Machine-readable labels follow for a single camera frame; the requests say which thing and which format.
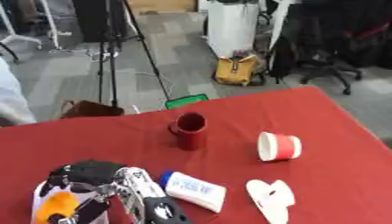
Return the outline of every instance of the yellow bag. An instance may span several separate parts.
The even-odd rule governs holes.
[[[247,86],[252,79],[252,72],[257,64],[257,57],[250,55],[244,59],[220,58],[215,79],[220,84],[241,84]]]

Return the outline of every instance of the white sleeve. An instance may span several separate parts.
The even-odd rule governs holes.
[[[35,123],[20,84],[10,67],[0,57],[0,117],[13,124]]]

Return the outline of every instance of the camera tripod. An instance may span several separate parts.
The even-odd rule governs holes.
[[[150,53],[150,50],[145,42],[145,36],[140,30],[140,27],[137,23],[137,20],[135,18],[135,15],[132,12],[132,9],[130,8],[130,4],[127,2],[127,0],[105,0],[106,4],[106,22],[107,26],[105,29],[102,31],[101,35],[101,42],[100,42],[100,68],[98,71],[98,76],[99,76],[99,103],[102,102],[102,87],[103,87],[103,63],[104,63],[104,54],[105,54],[105,39],[108,42],[108,53],[109,53],[109,65],[110,65],[110,75],[111,75],[111,90],[112,90],[112,107],[118,108],[118,98],[117,98],[117,83],[116,83],[116,59],[115,59],[115,46],[117,46],[119,49],[122,48],[122,41],[120,40],[120,35],[119,31],[115,31],[116,27],[116,18],[114,16],[114,13],[112,12],[112,6],[113,4],[111,1],[118,1],[119,4],[122,4],[125,6],[125,13],[128,13],[130,22],[132,23],[134,28],[134,31],[136,32],[136,36],[138,37],[138,40],[142,43],[143,49],[147,55],[147,58],[150,62],[150,65],[152,67],[152,70],[154,74],[157,76],[157,79],[159,81],[159,85],[162,88],[162,91],[164,92],[164,97],[166,100],[170,100],[170,96],[165,89],[165,85],[162,81],[162,76],[161,73],[159,72],[159,69],[157,65],[154,62],[154,59],[152,58],[152,55]]]

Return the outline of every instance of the green object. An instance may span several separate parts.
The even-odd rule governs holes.
[[[208,96],[206,94],[196,94],[196,95],[189,95],[175,100],[167,101],[164,105],[166,106],[167,109],[177,109],[195,102],[205,102],[205,101],[208,101]]]

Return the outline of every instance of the red tablecloth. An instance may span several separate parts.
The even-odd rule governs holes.
[[[208,149],[182,151],[167,125],[186,111],[208,119]],[[264,163],[256,139],[263,131],[301,138],[303,155]],[[247,195],[251,179],[281,179],[295,193],[290,223],[392,222],[392,154],[316,88],[199,102],[180,109],[45,122],[0,129],[2,223],[28,223],[32,191],[59,165],[84,159],[166,169],[226,186],[221,213],[178,201],[193,223],[266,223]]]

